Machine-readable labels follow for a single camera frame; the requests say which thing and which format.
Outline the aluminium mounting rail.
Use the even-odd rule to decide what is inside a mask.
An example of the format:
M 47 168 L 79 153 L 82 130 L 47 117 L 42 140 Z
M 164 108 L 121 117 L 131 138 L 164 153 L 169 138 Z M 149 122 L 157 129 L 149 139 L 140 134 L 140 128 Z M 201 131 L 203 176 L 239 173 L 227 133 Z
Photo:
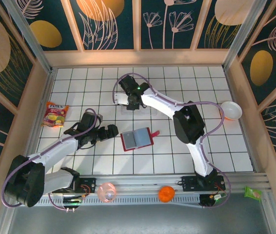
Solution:
M 114 185 L 117 195 L 155 195 L 164 186 L 171 186 L 177 194 L 183 192 L 181 181 L 184 174 L 150 174 L 150 175 L 82 175 L 84 178 L 95 178 L 96 188 L 109 182 Z M 245 187 L 254 188 L 262 192 L 270 192 L 272 187 L 265 173 L 225 173 L 225 192 L 242 193 Z

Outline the red card holder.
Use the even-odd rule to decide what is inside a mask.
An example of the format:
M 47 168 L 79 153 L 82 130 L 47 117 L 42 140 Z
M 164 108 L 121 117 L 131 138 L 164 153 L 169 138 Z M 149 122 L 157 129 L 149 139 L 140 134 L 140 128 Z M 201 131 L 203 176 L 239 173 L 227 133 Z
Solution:
M 136 142 L 136 147 L 133 148 L 133 149 L 130 149 L 130 150 L 125 149 L 124 140 L 123 140 L 123 134 L 128 133 L 128 132 L 133 132 L 134 133 L 135 142 Z M 144 147 L 147 147 L 147 146 L 152 146 L 154 144 L 153 138 L 157 137 L 160 133 L 159 130 L 152 133 L 150 131 L 149 127 L 140 128 L 140 129 L 136 129 L 136 130 L 128 131 L 128 132 L 124 132 L 124 133 L 120 134 L 123 150 L 125 152 L 140 149 L 140 148 L 144 148 Z

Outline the clear acrylic tray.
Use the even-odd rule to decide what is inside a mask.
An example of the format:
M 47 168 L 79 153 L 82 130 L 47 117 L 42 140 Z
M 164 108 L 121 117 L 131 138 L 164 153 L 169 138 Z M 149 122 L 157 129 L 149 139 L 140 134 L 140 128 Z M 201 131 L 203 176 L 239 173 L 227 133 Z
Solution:
M 159 114 L 158 110 L 156 110 L 153 107 L 147 106 L 147 105 L 146 105 L 146 108 L 143 108 L 142 106 L 140 106 L 140 109 L 135 110 L 135 111 L 127 110 L 126 105 L 120 105 L 120 106 L 121 106 L 121 113 L 125 114 L 125 115 L 133 114 L 133 115 L 142 116 L 142 115 L 157 115 L 157 114 Z

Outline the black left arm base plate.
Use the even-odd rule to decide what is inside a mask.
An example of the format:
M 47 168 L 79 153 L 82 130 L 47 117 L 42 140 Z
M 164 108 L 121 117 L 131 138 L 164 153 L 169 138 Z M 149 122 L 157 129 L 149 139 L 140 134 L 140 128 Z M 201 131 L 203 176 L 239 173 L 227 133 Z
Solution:
M 78 178 L 74 179 L 67 188 L 52 191 L 55 194 L 91 194 L 95 192 L 96 178 Z

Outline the pink transparent ball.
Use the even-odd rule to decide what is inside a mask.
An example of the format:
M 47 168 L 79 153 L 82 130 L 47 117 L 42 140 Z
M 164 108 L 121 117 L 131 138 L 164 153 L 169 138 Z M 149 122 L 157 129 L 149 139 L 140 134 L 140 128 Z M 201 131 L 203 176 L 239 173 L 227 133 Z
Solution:
M 97 189 L 97 196 L 104 203 L 112 202 L 116 198 L 115 186 L 110 182 L 102 183 Z

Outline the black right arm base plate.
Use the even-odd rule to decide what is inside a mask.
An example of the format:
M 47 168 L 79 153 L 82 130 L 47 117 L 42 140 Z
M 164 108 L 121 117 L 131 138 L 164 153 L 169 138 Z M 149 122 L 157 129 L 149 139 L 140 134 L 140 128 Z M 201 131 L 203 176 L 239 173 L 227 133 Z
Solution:
M 221 175 L 217 175 L 209 182 L 198 176 L 183 176 L 180 183 L 184 192 L 217 192 L 218 190 L 226 190 L 224 178 Z

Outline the dark credit card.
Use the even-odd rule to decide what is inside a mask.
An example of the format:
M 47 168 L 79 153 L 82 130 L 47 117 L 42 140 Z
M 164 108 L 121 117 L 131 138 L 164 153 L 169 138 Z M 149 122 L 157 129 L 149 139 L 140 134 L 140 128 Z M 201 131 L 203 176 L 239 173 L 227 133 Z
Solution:
M 133 132 L 123 134 L 124 147 L 126 150 L 130 150 L 136 147 L 135 137 Z

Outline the aluminium frame post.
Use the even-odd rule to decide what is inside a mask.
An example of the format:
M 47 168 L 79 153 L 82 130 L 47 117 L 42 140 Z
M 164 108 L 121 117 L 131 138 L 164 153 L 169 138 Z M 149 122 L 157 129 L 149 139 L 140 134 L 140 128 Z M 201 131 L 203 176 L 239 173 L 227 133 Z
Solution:
M 255 0 L 251 5 L 251 9 L 246 15 L 246 18 L 240 26 L 237 35 L 235 36 L 233 43 L 230 46 L 226 59 L 223 63 L 223 71 L 227 73 L 234 59 L 236 58 L 243 43 L 250 34 L 252 28 L 257 22 L 258 17 L 262 13 L 267 0 Z
M 51 74 L 52 67 L 49 64 L 41 45 L 30 28 L 27 20 L 34 20 L 43 9 L 42 0 L 1 0 L 16 23 L 20 32 L 28 42 L 31 50 L 42 65 L 43 69 Z

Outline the fruit candy bag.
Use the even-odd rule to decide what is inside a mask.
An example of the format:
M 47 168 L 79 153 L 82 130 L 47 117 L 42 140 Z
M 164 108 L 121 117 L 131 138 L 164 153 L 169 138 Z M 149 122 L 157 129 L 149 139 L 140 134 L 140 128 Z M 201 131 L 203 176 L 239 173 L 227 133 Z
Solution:
M 48 101 L 46 103 L 46 110 L 41 122 L 41 126 L 62 128 L 64 126 L 68 110 L 68 105 L 58 105 Z

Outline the green snack packet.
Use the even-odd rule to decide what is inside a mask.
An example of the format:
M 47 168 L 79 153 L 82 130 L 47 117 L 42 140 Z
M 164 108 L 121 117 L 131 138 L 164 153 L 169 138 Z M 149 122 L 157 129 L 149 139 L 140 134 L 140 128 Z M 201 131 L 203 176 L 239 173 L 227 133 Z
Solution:
M 261 201 L 261 195 L 262 195 L 262 191 L 257 189 L 252 189 L 248 186 L 245 187 L 245 190 L 244 190 L 245 197 L 248 197 L 257 201 Z

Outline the white and orange bowl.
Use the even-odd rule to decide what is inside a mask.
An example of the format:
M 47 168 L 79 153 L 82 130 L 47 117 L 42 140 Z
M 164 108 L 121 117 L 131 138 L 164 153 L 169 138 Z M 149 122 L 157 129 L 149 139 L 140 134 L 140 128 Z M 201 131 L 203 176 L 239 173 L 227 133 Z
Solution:
M 223 109 L 225 119 L 238 120 L 242 117 L 242 109 L 237 103 L 225 101 L 220 106 Z

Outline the orange ball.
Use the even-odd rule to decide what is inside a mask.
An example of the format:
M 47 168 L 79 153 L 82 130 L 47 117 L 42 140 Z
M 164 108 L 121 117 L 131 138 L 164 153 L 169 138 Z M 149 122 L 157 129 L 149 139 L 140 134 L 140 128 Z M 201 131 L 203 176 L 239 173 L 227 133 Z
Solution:
M 170 202 L 175 196 L 175 189 L 171 186 L 164 186 L 158 192 L 158 198 L 161 202 Z

